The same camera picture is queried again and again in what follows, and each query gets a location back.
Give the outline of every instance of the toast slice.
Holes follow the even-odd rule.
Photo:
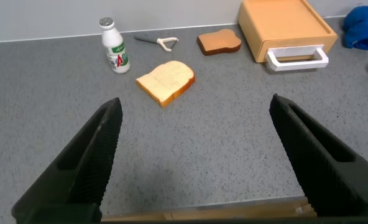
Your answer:
[[[205,56],[234,53],[241,48],[241,40],[230,29],[199,35],[198,44]]]
[[[194,82],[194,71],[178,61],[161,64],[136,80],[136,83],[163,108],[183,94]]]

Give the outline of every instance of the small bottle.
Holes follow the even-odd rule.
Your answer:
[[[99,20],[99,26],[103,28],[103,45],[112,70],[116,73],[125,73],[130,68],[129,57],[126,54],[122,35],[115,28],[115,23],[110,17]]]

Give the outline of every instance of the blue cloth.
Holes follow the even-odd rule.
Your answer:
[[[368,50],[368,6],[354,8],[344,18],[343,30],[346,47]]]

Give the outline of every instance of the wooden box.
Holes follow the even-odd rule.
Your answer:
[[[270,50],[270,56],[275,56],[278,64],[313,58],[323,59],[327,64],[327,56],[321,54],[328,53],[338,39],[338,35],[306,0],[243,0],[238,22],[256,62],[274,62],[274,57],[267,53]],[[299,63],[301,66],[294,66],[294,69],[326,66],[305,66],[307,62],[292,65]],[[283,67],[273,69],[293,69],[293,66]]]

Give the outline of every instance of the speckled countertop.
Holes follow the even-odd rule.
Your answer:
[[[341,34],[339,20],[328,23]],[[274,93],[368,160],[368,51],[339,40],[326,68],[273,74],[246,44],[203,56],[196,36],[220,28],[151,32],[178,37],[172,53],[124,34],[125,75],[109,68],[98,35],[0,44],[0,223],[13,222],[13,204],[114,97],[124,116],[104,214],[303,195],[269,115]],[[169,60],[189,65],[196,83],[163,110],[135,79]]]

